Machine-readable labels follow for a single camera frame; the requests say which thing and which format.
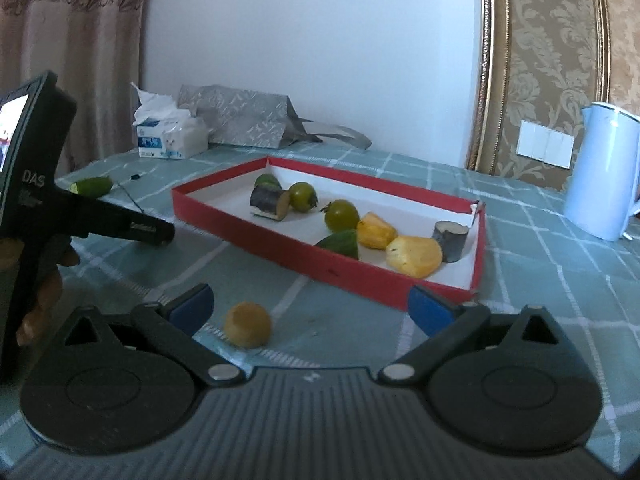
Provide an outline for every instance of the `tissue box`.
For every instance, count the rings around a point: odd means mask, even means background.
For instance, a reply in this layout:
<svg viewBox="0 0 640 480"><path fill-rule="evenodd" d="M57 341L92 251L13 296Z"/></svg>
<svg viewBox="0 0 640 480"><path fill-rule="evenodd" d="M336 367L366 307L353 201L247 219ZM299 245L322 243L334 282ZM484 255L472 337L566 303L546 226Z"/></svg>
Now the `tissue box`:
<svg viewBox="0 0 640 480"><path fill-rule="evenodd" d="M140 107L133 125L138 133L138 154L155 158L190 158L209 149L204 121L177 107L169 95L138 92Z"/></svg>
<svg viewBox="0 0 640 480"><path fill-rule="evenodd" d="M137 131L140 156L183 159L209 148L206 131L184 126L184 120L146 120Z"/></svg>

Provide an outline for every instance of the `handheld controller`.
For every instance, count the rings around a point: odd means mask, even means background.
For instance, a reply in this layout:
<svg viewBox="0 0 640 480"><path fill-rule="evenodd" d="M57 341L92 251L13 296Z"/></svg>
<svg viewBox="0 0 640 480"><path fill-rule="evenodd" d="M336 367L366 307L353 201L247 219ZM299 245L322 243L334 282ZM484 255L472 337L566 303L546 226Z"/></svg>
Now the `handheld controller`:
<svg viewBox="0 0 640 480"><path fill-rule="evenodd" d="M60 189L54 176L76 103L45 72L0 98L0 239L24 243L20 261L0 272L0 380L15 371L15 333L38 283L70 237L89 233L152 244L171 241L174 226L151 216Z"/></svg>

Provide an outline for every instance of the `white electric kettle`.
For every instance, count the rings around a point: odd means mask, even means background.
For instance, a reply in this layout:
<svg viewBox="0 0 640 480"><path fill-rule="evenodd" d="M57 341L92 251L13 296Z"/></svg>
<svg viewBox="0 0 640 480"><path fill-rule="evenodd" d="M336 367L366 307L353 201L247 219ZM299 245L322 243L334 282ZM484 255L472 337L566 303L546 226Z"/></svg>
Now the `white electric kettle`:
<svg viewBox="0 0 640 480"><path fill-rule="evenodd" d="M564 203L564 216L589 234L613 242L625 232L640 173L640 118L607 103L582 109L584 140Z"/></svg>

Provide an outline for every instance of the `gray gift bag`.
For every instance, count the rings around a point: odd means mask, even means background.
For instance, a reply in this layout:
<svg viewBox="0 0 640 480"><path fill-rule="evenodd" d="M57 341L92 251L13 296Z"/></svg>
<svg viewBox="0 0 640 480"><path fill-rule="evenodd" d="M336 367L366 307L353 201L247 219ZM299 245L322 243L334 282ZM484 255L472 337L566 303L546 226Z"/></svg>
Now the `gray gift bag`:
<svg viewBox="0 0 640 480"><path fill-rule="evenodd" d="M178 108L187 108L210 128L209 142L256 148L283 148L298 140L322 142L319 138L342 140L366 150L371 141L356 130L335 124L316 123L321 131L310 134L286 95L237 90L220 85L183 85Z"/></svg>

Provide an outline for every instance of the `round yellow fruit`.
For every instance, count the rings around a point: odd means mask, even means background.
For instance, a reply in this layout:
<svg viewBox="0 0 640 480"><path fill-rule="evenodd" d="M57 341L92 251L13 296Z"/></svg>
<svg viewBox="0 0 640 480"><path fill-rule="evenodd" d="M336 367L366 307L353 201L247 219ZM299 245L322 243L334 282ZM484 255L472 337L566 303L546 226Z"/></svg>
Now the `round yellow fruit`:
<svg viewBox="0 0 640 480"><path fill-rule="evenodd" d="M263 346L271 336L271 317L259 304L243 301L226 314L224 332L240 348Z"/></svg>

